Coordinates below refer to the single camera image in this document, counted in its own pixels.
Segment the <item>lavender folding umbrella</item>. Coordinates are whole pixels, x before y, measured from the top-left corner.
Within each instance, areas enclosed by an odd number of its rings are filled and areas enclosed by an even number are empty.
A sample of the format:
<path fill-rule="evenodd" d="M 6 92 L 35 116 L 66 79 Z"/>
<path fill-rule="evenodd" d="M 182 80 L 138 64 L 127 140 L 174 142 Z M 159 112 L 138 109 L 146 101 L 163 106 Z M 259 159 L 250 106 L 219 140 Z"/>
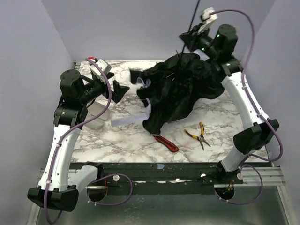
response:
<path fill-rule="evenodd" d="M 132 84 L 142 85 L 136 94 L 150 109 L 142 126 L 151 135 L 159 135 L 166 123 L 186 118 L 199 99 L 216 99 L 225 91 L 211 64 L 194 50 L 177 53 L 144 71 L 131 68 L 129 74 Z"/>

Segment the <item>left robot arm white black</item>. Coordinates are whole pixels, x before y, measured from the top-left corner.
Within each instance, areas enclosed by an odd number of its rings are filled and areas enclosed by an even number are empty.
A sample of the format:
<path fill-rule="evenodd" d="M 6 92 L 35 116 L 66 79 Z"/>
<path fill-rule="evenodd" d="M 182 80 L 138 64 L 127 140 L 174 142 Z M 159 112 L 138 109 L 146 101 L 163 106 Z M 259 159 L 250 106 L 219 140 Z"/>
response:
<path fill-rule="evenodd" d="M 79 172 L 69 176 L 75 143 L 88 114 L 88 103 L 108 96 L 107 85 L 96 74 L 89 79 L 75 69 L 60 76 L 61 97 L 54 112 L 53 141 L 45 171 L 37 187 L 28 190 L 28 199 L 41 208 L 72 212 L 79 193 L 100 178 L 99 163 L 84 163 Z"/>

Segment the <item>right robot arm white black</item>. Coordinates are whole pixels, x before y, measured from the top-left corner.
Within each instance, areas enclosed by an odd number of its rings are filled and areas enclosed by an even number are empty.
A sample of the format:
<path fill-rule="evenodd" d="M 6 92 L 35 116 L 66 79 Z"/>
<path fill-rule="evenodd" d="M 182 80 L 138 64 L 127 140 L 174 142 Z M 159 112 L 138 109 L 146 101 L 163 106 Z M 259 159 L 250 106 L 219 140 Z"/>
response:
<path fill-rule="evenodd" d="M 195 26 L 191 31 L 180 34 L 189 51 L 201 50 L 209 58 L 207 62 L 216 70 L 221 84 L 227 90 L 235 104 L 243 124 L 243 131 L 233 137 L 233 148 L 228 155 L 218 162 L 218 179 L 238 170 L 241 162 L 256 150 L 270 142 L 279 123 L 271 120 L 260 108 L 246 79 L 242 78 L 242 66 L 233 51 L 238 41 L 236 29 L 229 24 L 219 26 L 216 36 L 209 36 L 209 29 L 198 32 Z"/>

